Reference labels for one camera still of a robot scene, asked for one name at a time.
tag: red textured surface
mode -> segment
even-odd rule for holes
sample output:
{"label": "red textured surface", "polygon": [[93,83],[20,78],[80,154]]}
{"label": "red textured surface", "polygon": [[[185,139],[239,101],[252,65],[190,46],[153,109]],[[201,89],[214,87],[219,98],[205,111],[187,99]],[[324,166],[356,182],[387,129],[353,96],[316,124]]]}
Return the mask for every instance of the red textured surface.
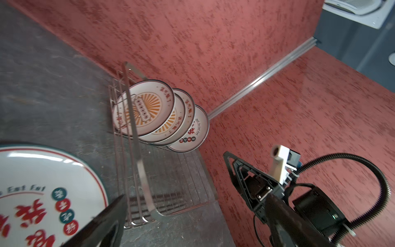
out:
{"label": "red textured surface", "polygon": [[[231,151],[268,171],[274,144],[301,153],[306,163],[347,152],[375,163],[395,187],[395,94],[314,47],[266,84],[211,121],[200,148],[218,191],[221,209],[236,246],[259,246],[248,210],[233,187],[222,154]],[[354,219],[378,197],[374,175],[354,161],[330,161],[303,173],[299,182],[319,186]],[[305,190],[297,189],[291,199]],[[373,222],[347,236],[347,247],[395,246],[395,205],[391,200]],[[264,244],[268,227],[257,222]]]}
{"label": "red textured surface", "polygon": [[207,112],[314,33],[324,0],[9,0],[110,72],[123,61]]}

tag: white plate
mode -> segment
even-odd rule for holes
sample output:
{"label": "white plate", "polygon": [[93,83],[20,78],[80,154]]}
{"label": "white plate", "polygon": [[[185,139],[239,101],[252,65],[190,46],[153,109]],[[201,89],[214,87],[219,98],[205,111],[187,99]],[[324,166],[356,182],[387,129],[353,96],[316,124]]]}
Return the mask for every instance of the white plate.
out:
{"label": "white plate", "polygon": [[185,105],[180,96],[177,94],[175,96],[174,111],[168,121],[154,133],[139,137],[140,140],[147,143],[163,141],[178,131],[185,120]]}
{"label": "white plate", "polygon": [[[142,81],[131,86],[129,92],[134,102],[133,112],[138,136],[155,132],[170,118],[174,110],[175,97],[173,90],[166,83],[158,80]],[[121,126],[123,134],[132,136],[126,92],[117,99],[117,103],[113,107],[114,126],[116,129]]]}
{"label": "white plate", "polygon": [[168,139],[164,141],[159,141],[154,143],[154,145],[156,146],[167,146],[178,141],[178,139],[184,136],[186,132],[189,130],[195,118],[195,113],[196,113],[195,103],[192,97],[189,95],[189,93],[185,92],[182,89],[173,89],[173,92],[178,94],[181,97],[181,99],[184,101],[185,110],[186,110],[185,121],[182,123],[177,133],[174,133],[172,136],[170,136]]}
{"label": "white plate", "polygon": [[209,133],[210,122],[206,112],[196,106],[195,121],[188,132],[179,141],[171,144],[169,149],[177,153],[186,153],[198,148]]}
{"label": "white plate", "polygon": [[99,177],[63,151],[2,146],[0,170],[0,246],[58,247],[108,206]]}

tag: white cable tie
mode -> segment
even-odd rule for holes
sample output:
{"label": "white cable tie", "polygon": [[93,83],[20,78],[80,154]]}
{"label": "white cable tie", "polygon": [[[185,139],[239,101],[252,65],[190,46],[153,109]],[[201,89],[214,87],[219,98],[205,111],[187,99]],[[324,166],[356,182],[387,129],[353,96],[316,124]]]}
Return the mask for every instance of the white cable tie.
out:
{"label": "white cable tie", "polygon": [[292,173],[292,175],[294,175],[295,177],[299,177],[299,175],[298,174],[296,174],[295,172],[291,172]]}
{"label": "white cable tie", "polygon": [[351,234],[351,236],[355,237],[357,234],[353,230],[351,230],[350,227],[348,227],[346,224],[343,223],[343,226],[348,230],[348,232]]}

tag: red chinese character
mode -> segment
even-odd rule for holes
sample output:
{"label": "red chinese character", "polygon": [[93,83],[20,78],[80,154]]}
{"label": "red chinese character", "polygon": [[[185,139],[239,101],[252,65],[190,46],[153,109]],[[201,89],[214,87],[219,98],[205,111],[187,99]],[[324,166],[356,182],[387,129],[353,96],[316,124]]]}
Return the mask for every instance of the red chinese character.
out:
{"label": "red chinese character", "polygon": [[27,236],[27,246],[30,246],[33,242],[33,247],[52,247],[55,242],[55,234],[45,238],[45,230],[38,230],[35,234]]}
{"label": "red chinese character", "polygon": [[[42,203],[38,202],[39,200],[40,199],[35,200],[32,206],[16,206],[15,209],[19,209],[19,211],[15,213],[15,216],[20,217],[23,215],[22,220],[29,221],[30,224],[33,224],[33,219],[35,224],[40,223],[40,221],[44,218],[47,212],[45,212],[45,208],[38,209],[43,205]],[[28,226],[29,225],[26,222],[23,222],[21,224],[21,227],[23,228],[26,228]]]}
{"label": "red chinese character", "polygon": [[6,238],[8,236],[9,229],[11,228],[10,224],[6,224],[8,220],[8,216],[0,215],[0,231],[1,236]]}
{"label": "red chinese character", "polygon": [[61,201],[55,203],[55,208],[59,212],[66,212],[70,208],[71,202],[69,199],[65,198]]}
{"label": "red chinese character", "polygon": [[71,221],[70,223],[67,223],[63,227],[63,233],[66,234],[67,236],[71,236],[74,233],[76,233],[78,230],[78,222],[77,221]]}

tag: gray stone surface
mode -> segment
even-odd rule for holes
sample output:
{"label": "gray stone surface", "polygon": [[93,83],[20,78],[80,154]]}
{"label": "gray stone surface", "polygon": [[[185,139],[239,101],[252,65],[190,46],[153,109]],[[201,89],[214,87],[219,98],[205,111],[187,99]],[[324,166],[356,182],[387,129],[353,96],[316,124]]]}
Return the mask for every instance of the gray stone surface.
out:
{"label": "gray stone surface", "polygon": [[[91,61],[0,1],[0,142],[47,145],[78,156],[101,177],[109,199],[113,200],[118,192],[107,91],[110,80]],[[213,200],[214,193],[198,152],[163,154],[165,151],[151,148],[144,145],[143,155],[154,195],[180,191],[189,195],[191,201],[184,196],[185,207]],[[178,160],[181,166],[154,174],[157,158],[168,167],[175,164],[169,160]],[[234,243],[214,201],[176,215],[169,222],[127,230],[122,245],[234,246]]]}

